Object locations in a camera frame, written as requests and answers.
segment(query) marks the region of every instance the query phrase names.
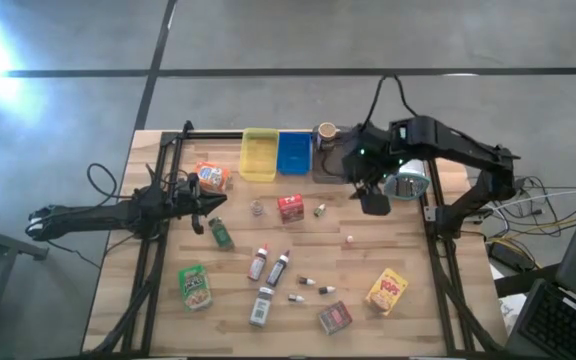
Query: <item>wooden table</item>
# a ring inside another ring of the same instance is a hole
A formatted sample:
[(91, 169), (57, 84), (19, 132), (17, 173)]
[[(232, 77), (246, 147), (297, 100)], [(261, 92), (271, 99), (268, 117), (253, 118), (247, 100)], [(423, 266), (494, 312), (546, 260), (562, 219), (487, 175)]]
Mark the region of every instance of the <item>wooden table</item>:
[[(161, 131), (135, 134), (122, 194), (148, 184), (145, 164), (154, 168), (160, 136)], [(358, 201), (348, 200), (352, 192), (349, 185), (315, 184), (310, 176), (280, 175), (273, 183), (248, 183), (237, 173), (239, 150), (240, 140), (184, 142), (182, 169), (191, 171), (197, 161), (204, 160), (234, 171), (234, 189), (228, 192), (228, 201), (211, 217), (223, 219), (236, 248), (232, 252), (218, 251), (205, 220), (202, 221), (206, 234), (202, 236), (192, 231), (189, 217), (171, 223), (151, 355), (445, 354), (417, 201), (397, 202), (390, 215), (375, 217), (364, 215)], [(469, 188), (465, 168), (442, 160), (438, 160), (438, 168), (445, 200), (451, 203)], [(306, 218), (283, 226), (276, 199), (295, 193), (304, 197)], [(260, 199), (266, 209), (266, 214), (259, 218), (252, 215), (249, 207), (255, 199)], [(315, 218), (312, 212), (321, 203), (326, 204), (327, 211), (323, 217)], [(113, 232), (109, 245), (126, 235), (124, 231)], [(345, 244), (347, 235), (354, 237), (351, 245)], [(264, 243), (268, 243), (270, 250), (268, 264), (262, 280), (252, 282), (246, 274), (252, 257)], [(476, 235), (464, 234), (457, 244), (467, 303), (493, 338), (503, 344), (506, 333), (483, 242)], [(248, 319), (257, 291), (265, 285), (272, 264), (287, 249), (291, 251), (290, 263), (276, 289), (268, 323), (261, 329), (253, 327)], [(115, 248), (104, 260), (84, 349), (98, 345), (126, 309), (138, 252), (139, 241), (131, 240)], [(198, 263), (208, 271), (214, 304), (207, 310), (186, 313), (178, 272)], [(363, 299), (386, 267), (395, 270), (410, 285), (393, 313), (381, 318), (364, 305)], [(316, 287), (298, 285), (297, 275), (315, 279), (317, 286), (335, 286), (337, 292), (319, 295)], [(305, 303), (289, 303), (289, 293), (304, 296)], [(347, 305), (353, 323), (327, 336), (316, 314), (338, 300)], [(457, 344), (461, 344), (457, 313), (450, 307)], [(138, 317), (135, 348), (141, 341), (143, 317), (143, 314)]]

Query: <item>small red box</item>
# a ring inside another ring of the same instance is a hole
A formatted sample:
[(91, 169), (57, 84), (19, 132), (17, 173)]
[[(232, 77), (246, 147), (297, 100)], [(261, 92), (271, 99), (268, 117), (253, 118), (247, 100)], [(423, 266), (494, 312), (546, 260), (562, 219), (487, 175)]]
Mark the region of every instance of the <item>small red box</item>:
[(304, 202), (301, 194), (286, 196), (277, 199), (281, 221), (284, 224), (304, 219)]

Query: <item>yellow plastic tray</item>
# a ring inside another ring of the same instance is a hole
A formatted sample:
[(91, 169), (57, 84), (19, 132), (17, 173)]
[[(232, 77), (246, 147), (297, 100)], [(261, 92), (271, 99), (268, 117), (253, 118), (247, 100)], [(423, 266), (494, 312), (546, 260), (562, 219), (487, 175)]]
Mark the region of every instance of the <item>yellow plastic tray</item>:
[(239, 174), (248, 181), (270, 182), (277, 174), (277, 129), (248, 128), (241, 142)]

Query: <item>concrete floor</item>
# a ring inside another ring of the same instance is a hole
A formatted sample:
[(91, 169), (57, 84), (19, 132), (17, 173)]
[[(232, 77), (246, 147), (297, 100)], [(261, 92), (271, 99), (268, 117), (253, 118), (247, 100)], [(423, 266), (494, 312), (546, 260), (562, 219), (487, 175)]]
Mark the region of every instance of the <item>concrete floor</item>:
[[(148, 69), (166, 3), (0, 1), (0, 70)], [(549, 66), (576, 66), (576, 0), (180, 1), (162, 62), (162, 68)], [(365, 117), (376, 81), (159, 79), (146, 128), (180, 128), (187, 119), (203, 129), (350, 125)], [(85, 169), (100, 162), (121, 178), (145, 82), (0, 79), (0, 232), (29, 240), (23, 229), (31, 211), (100, 200)], [(403, 82), (418, 112), (522, 156), (517, 174), (576, 186), (576, 76)], [(374, 121), (405, 116), (395, 84), (387, 83)], [(576, 194), (553, 203), (568, 214), (576, 210)], [(490, 220), (484, 229), (492, 234), (499, 226)], [(551, 264), (562, 258), (570, 235), (522, 239)], [(106, 238), (68, 235), (58, 243), (99, 263)], [(58, 249), (45, 262), (20, 257), (0, 308), (0, 359), (78, 353), (97, 278), (96, 269)]]

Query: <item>blue bin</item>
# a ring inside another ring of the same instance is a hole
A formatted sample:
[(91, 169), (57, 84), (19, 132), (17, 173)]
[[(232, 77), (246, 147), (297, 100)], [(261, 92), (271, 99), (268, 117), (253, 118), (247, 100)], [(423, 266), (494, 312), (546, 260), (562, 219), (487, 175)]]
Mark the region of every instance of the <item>blue bin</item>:
[(310, 171), (310, 133), (279, 133), (277, 170), (283, 175), (306, 175)]

